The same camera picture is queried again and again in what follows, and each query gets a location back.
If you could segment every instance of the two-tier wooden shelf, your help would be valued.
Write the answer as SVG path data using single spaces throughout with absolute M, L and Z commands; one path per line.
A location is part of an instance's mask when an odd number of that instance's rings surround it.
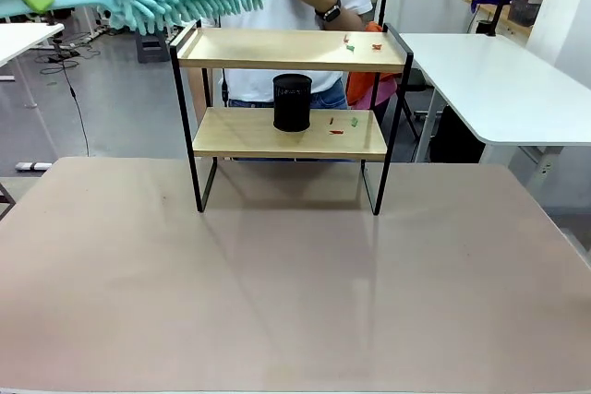
M 273 110 L 212 108 L 206 73 L 207 68 L 376 73 L 372 100 L 375 106 L 380 73 L 403 74 L 398 95 L 404 98 L 413 62 L 410 49 L 392 27 L 384 27 L 384 32 L 187 27 L 173 41 L 171 58 L 199 212 L 205 209 L 218 157 L 361 161 L 367 185 L 366 161 L 383 161 L 383 184 L 375 201 L 368 185 L 374 213 L 380 212 L 395 131 L 387 145 L 373 111 L 312 110 L 307 131 L 284 133 L 273 126 Z M 181 68 L 201 68 L 204 75 L 208 109 L 195 139 L 188 125 Z M 392 130 L 398 126 L 402 102 L 397 103 Z M 333 131 L 343 133 L 335 135 Z M 214 159 L 203 196 L 199 190 L 195 156 Z

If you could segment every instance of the smartwatch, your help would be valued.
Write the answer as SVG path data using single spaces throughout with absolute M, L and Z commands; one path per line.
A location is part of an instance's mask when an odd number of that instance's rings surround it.
M 341 16 L 341 0 L 336 0 L 336 5 L 325 13 L 316 11 L 316 15 L 327 23 L 332 22 Z

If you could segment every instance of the jeans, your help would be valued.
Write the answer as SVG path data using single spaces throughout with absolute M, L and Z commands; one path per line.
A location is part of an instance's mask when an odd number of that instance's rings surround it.
M 273 102 L 230 100 L 229 105 L 233 108 L 272 108 Z M 312 94 L 310 108 L 312 110 L 346 110 L 347 100 L 344 96 L 343 82 L 339 79 L 326 91 Z

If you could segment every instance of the black cylindrical container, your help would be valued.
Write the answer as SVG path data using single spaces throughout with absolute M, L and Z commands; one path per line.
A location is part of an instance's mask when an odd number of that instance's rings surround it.
M 273 87 L 275 127 L 287 133 L 307 130 L 310 127 L 312 79 L 301 74 L 283 74 L 273 79 Z

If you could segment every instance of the black metal frame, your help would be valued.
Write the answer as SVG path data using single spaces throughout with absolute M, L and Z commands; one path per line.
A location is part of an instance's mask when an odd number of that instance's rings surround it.
M 183 86 L 183 76 L 181 74 L 180 65 L 178 63 L 178 50 L 182 49 L 183 46 L 191 39 L 194 33 L 197 32 L 197 29 L 189 30 L 178 42 L 172 42 L 170 46 L 170 55 L 171 61 L 173 64 L 173 71 L 175 73 L 175 84 L 176 84 L 176 94 L 178 96 L 178 106 L 181 112 L 181 120 L 183 122 L 183 132 L 185 135 L 185 143 L 187 145 L 187 156 L 188 162 L 191 169 L 191 178 L 193 180 L 193 190 L 195 192 L 195 200 L 197 202 L 197 210 L 199 212 L 204 212 L 205 207 L 207 206 L 207 201 L 210 196 L 211 192 L 211 185 L 213 184 L 213 179 L 215 177 L 215 173 L 218 167 L 218 159 L 217 157 L 213 158 L 213 165 L 210 169 L 210 174 L 208 176 L 207 184 L 205 185 L 205 189 L 203 191 L 203 195 L 200 191 L 199 186 L 199 176 L 197 171 L 197 164 L 195 162 L 195 152 L 193 151 L 193 137 L 191 134 L 191 128 L 189 125 L 188 120 L 188 113 L 187 113 L 187 101 L 185 98 L 185 88 Z M 394 144 L 396 142 L 396 136 L 398 135 L 398 126 L 400 124 L 400 119 L 404 110 L 404 103 L 405 103 L 405 96 L 406 90 L 408 87 L 408 79 L 410 78 L 411 68 L 413 67 L 414 61 L 414 54 L 412 50 L 408 47 L 406 42 L 400 36 L 400 34 L 392 27 L 392 25 L 385 24 L 383 26 L 384 33 L 390 33 L 397 43 L 402 47 L 402 49 L 406 52 L 406 62 L 404 64 L 404 72 L 402 83 L 398 85 L 397 91 L 397 101 L 396 101 L 396 109 L 394 111 L 394 117 L 392 119 L 392 132 L 390 133 L 390 138 L 388 140 L 388 149 L 386 151 L 386 158 L 384 160 L 383 171 L 381 174 L 380 179 L 380 187 L 378 188 L 378 194 L 374 197 L 374 193 L 371 189 L 371 183 L 369 182 L 368 175 L 367 175 L 367 163 L 366 161 L 361 162 L 361 175 L 363 177 L 363 181 L 366 186 L 366 190 L 368 192 L 369 202 L 371 204 L 371 209 L 374 215 L 380 214 L 381 203 L 383 201 L 384 192 L 386 190 L 386 183 L 388 181 L 388 173 L 390 171 L 390 164 L 392 162 L 392 154 L 394 152 Z M 205 102 L 208 108 L 211 107 L 211 92 L 210 92 L 210 85 L 207 76 L 207 69 L 201 70 L 201 75 L 203 76 L 203 87 L 205 89 Z M 376 101 L 378 97 L 378 88 L 380 86 L 380 73 L 376 74 L 373 91 L 371 95 L 371 111 L 375 111 Z
M 17 204 L 15 199 L 12 196 L 10 196 L 10 193 L 6 190 L 6 188 L 4 188 L 2 184 L 0 184 L 0 203 L 8 205 L 8 208 L 0 212 L 1 221 L 5 217 L 5 215 L 8 214 L 8 212 Z

